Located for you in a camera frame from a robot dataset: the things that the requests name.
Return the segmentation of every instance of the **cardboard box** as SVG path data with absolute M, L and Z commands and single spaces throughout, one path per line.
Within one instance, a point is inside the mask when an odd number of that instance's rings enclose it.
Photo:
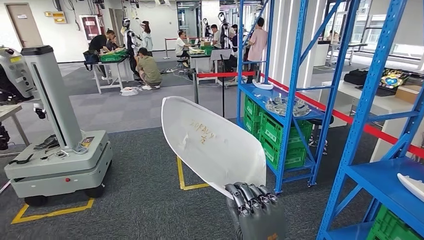
M 401 99 L 407 103 L 414 104 L 415 99 L 421 91 L 421 86 L 407 85 L 399 86 L 396 91 L 395 98 Z

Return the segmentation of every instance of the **red barrier tape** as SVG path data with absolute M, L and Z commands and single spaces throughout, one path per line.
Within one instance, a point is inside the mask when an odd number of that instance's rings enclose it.
M 261 73 L 260 75 L 263 78 L 265 77 L 265 75 L 263 73 Z M 286 86 L 286 85 L 284 85 L 284 84 L 282 84 L 282 83 L 280 83 L 278 81 L 275 81 L 274 79 L 272 79 L 270 77 L 268 77 L 268 81 L 271 82 L 271 83 L 273 83 L 274 85 L 282 88 L 285 91 L 289 91 L 289 87 L 288 86 Z M 303 95 L 300 92 L 296 92 L 295 95 L 296 95 L 296 97 L 298 97 L 298 98 L 300 98 L 300 99 L 308 102 L 311 105 L 314 105 L 315 107 L 317 107 L 317 108 L 319 108 L 321 110 L 324 110 L 325 111 L 326 108 L 327 108 L 327 106 L 325 106 L 324 104 L 322 104 L 322 103 L 320 103 L 318 101 L 315 101 L 314 99 L 312 99 L 312 98 L 310 98 L 310 97 L 308 97 L 306 95 Z M 349 123 L 349 124 L 352 124 L 352 122 L 354 120 L 353 117 L 348 116 L 346 114 L 343 114 L 343 113 L 341 113 L 341 112 L 339 112 L 339 111 L 337 111 L 335 109 L 333 109 L 332 115 L 334 117 L 336 117 L 336 118 L 339 118 L 339 119 L 341 119 L 341 120 Z M 386 141 L 386 142 L 388 142 L 390 144 L 395 144 L 398 141 L 398 139 L 396 137 L 394 137 L 394 136 L 392 136 L 390 134 L 387 134 L 387 133 L 381 131 L 380 129 L 375 128 L 375 127 L 373 127 L 373 126 L 371 126 L 369 124 L 365 124 L 365 126 L 363 127 L 363 130 L 366 133 L 371 134 L 371 135 L 373 135 L 373 136 L 375 136 L 375 137 L 377 137 L 379 139 L 383 139 L 384 141 Z M 419 148 L 417 146 L 410 145 L 409 148 L 408 148 L 408 152 L 410 152 L 410 153 L 412 153 L 414 155 L 417 155 L 420 158 L 424 158 L 424 149 Z
M 213 78 L 213 77 L 237 77 L 239 73 L 238 72 L 221 72 L 221 73 L 198 73 L 198 78 Z M 242 76 L 254 76 L 254 71 L 243 71 L 241 73 Z

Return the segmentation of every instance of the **person in olive shirt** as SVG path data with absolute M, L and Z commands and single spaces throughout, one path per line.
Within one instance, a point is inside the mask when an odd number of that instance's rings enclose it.
M 138 50 L 137 68 L 141 79 L 145 82 L 145 85 L 141 87 L 142 89 L 152 90 L 152 87 L 157 89 L 161 87 L 162 76 L 156 61 L 149 56 L 149 52 L 144 47 Z
M 101 50 L 105 51 L 105 52 L 110 52 L 109 49 L 106 47 L 106 43 L 109 40 L 114 39 L 115 37 L 115 32 L 113 30 L 107 30 L 106 31 L 106 35 L 100 34 L 95 36 L 91 41 L 90 44 L 88 46 L 88 50 L 91 51 L 97 51 L 99 54 L 101 53 Z M 106 75 L 106 70 L 105 70 L 105 66 L 100 65 L 99 66 L 101 74 L 103 76 L 101 76 L 101 79 L 103 80 L 107 80 L 107 75 Z

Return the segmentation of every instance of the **person in black shirt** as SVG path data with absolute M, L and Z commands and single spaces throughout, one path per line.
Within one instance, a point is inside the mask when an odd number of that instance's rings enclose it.
M 100 34 L 95 36 L 90 44 L 88 45 L 88 50 L 91 51 L 97 51 L 99 54 L 101 53 L 101 50 L 104 50 L 105 52 L 110 52 L 109 49 L 106 47 L 106 43 L 108 39 L 113 39 L 115 37 L 115 32 L 113 30 L 108 29 L 106 32 L 106 35 Z M 101 74 L 103 75 L 101 79 L 107 80 L 106 70 L 105 66 L 100 65 L 98 66 L 100 68 Z

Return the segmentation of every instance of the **person in white shirt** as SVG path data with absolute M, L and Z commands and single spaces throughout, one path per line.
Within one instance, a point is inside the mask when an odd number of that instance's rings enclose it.
M 151 30 L 149 26 L 149 21 L 143 21 L 141 23 L 141 28 L 143 30 L 143 32 L 141 33 L 142 47 L 147 49 L 148 56 L 153 57 L 153 42 L 152 36 L 150 35 Z
M 178 38 L 175 42 L 175 55 L 181 56 L 182 58 L 189 58 L 189 54 L 187 50 L 184 50 L 185 47 L 191 47 L 190 43 L 185 43 L 183 39 L 186 38 L 186 33 L 184 31 L 178 32 Z
M 210 29 L 213 32 L 212 45 L 215 48 L 220 49 L 221 48 L 221 32 L 218 31 L 218 26 L 216 24 L 212 24 L 212 26 L 210 26 Z

